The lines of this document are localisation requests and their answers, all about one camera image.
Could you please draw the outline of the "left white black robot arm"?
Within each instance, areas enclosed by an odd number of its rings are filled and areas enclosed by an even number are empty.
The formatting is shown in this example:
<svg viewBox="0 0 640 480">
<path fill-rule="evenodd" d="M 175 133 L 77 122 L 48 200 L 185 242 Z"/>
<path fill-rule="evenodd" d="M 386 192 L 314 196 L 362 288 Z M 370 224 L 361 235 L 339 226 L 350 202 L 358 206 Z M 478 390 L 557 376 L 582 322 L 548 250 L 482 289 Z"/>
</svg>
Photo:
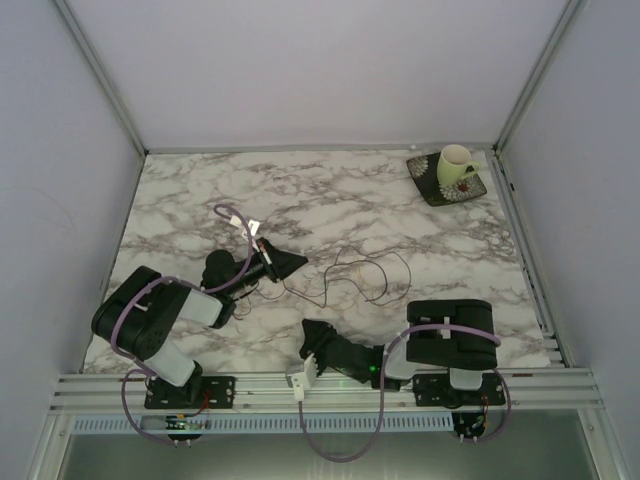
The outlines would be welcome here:
<svg viewBox="0 0 640 480">
<path fill-rule="evenodd" d="M 307 257 L 260 238 L 243 261 L 226 250 L 210 253 L 198 287 L 141 266 L 98 308 L 91 329 L 150 374 L 156 387 L 192 404 L 203 396 L 202 367 L 169 340 L 175 322 L 220 329 L 235 313 L 237 300 L 261 279 L 278 283 L 307 263 Z"/>
</svg>

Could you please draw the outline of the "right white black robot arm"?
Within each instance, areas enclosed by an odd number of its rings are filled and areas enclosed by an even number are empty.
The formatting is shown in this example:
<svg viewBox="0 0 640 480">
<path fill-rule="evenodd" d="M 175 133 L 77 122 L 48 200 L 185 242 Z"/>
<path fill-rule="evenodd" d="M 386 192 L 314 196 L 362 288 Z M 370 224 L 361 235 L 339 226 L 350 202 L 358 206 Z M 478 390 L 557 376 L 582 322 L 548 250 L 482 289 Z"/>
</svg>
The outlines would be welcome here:
<svg viewBox="0 0 640 480">
<path fill-rule="evenodd" d="M 302 359 L 312 357 L 318 374 L 333 369 L 377 389 L 397 390 L 425 366 L 444 367 L 458 390 L 477 390 L 481 373 L 497 367 L 501 341 L 493 307 L 476 299 L 422 300 L 407 305 L 407 325 L 384 345 L 365 346 L 322 320 L 302 321 Z"/>
</svg>

